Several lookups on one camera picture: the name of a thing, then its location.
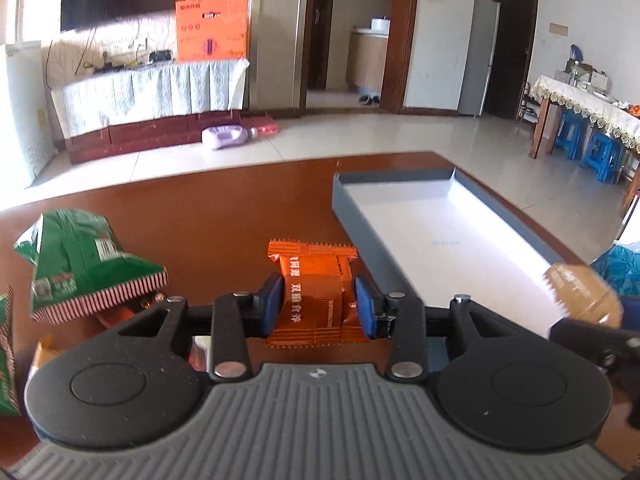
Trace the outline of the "wooden kitchen cabinet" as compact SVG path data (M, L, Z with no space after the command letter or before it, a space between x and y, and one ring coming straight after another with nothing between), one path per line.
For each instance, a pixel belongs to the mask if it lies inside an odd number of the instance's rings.
M388 36L353 30L350 34L346 82L349 87L381 94L385 73Z

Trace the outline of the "green red chip bag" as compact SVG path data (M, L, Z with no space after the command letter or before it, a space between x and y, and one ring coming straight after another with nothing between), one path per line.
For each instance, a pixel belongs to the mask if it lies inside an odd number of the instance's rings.
M12 309L14 301L13 288L0 297L0 382L1 382L1 416L20 416L15 385L15 359L12 344Z

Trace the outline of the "grey shallow box tray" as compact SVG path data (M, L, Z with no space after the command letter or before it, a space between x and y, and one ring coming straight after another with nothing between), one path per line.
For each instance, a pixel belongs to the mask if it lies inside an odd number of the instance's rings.
M337 174L332 208L381 292L439 308L467 294L540 336L564 318L546 278L563 257L460 170Z

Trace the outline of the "purple detergent bottle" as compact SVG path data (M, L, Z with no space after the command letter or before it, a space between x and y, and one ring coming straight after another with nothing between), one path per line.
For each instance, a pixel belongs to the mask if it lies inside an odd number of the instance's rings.
M201 142L211 150L234 148L258 137L255 128L244 128L241 125L224 125L205 128L201 133Z

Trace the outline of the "blue plastic stool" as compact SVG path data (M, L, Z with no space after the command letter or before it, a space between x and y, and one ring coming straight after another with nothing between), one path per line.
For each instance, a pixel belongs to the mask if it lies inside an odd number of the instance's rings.
M591 133L579 166L593 169L599 182L615 184L620 177L625 151L622 142L597 130Z
M587 118L575 113L574 110L563 110L554 146L562 148L567 159L578 159L587 126Z

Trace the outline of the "blue plastic bag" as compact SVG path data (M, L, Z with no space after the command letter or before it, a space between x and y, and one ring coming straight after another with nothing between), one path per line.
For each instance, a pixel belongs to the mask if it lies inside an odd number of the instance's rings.
M638 297L640 294L639 243L614 243L606 252L590 264L621 297Z

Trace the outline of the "yellow peanut bag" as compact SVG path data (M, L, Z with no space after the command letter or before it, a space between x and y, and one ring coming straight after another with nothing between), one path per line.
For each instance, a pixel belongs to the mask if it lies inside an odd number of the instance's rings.
M36 345L32 364L30 364L27 380L31 380L41 367L52 361L54 358L63 353L55 344L52 334L42 336Z

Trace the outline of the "red-brown foil snack bar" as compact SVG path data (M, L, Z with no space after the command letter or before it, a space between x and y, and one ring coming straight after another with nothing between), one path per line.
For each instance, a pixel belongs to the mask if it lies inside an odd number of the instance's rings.
M112 328L129 320L133 316L148 310L154 304L166 298L163 292L151 292L141 297L132 298L96 314L96 318L105 328Z

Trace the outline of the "orange cardboard box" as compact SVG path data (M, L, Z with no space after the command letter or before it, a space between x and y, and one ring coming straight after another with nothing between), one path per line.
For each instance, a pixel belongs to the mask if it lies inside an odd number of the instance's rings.
M248 0L179 0L178 62L247 58Z

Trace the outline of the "orange snack packet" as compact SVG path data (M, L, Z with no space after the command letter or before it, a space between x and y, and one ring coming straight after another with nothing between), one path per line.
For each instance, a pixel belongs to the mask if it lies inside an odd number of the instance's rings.
M352 281L356 248L270 240L268 257L280 264L283 304L266 345L311 348L366 342Z

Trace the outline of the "pair of slippers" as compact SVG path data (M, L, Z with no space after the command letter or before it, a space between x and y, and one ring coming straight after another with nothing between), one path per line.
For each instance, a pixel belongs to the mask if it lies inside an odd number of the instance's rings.
M377 106L380 104L380 97L374 94L373 96L369 96L366 94L365 96L360 96L358 100L360 105L363 106Z

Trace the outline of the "dining table with lace cloth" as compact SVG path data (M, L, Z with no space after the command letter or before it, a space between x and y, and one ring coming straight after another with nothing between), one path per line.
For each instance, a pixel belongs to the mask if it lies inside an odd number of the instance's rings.
M597 130L619 140L626 148L622 166L620 166L620 177L623 175L625 159L628 156L639 157L639 116L637 114L630 114L623 108L586 90L548 76L539 77L530 88L528 96L540 105L533 141L528 153L530 158L535 159L541 150L550 154L556 149L554 141L558 134L563 110L574 110L575 113L588 119L582 149L576 159L578 162L582 160L591 133Z

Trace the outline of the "white chest freezer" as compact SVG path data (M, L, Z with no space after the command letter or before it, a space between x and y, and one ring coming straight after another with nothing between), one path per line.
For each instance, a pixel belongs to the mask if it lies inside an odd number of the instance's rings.
M44 91L41 44L2 44L2 190L28 188L56 154Z

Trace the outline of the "tv cabinet with white cloth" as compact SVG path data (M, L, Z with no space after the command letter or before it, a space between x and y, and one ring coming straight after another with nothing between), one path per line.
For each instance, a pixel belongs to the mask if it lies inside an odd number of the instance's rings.
M163 62L54 90L70 161L196 143L208 127L237 125L249 67L246 58Z

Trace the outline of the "green chip bag striped edge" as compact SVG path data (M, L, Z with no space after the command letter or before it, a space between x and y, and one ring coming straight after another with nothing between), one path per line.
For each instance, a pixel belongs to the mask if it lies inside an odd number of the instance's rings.
M62 324L161 290L164 266L126 252L106 218L62 208L40 214L14 243L32 265L30 317Z

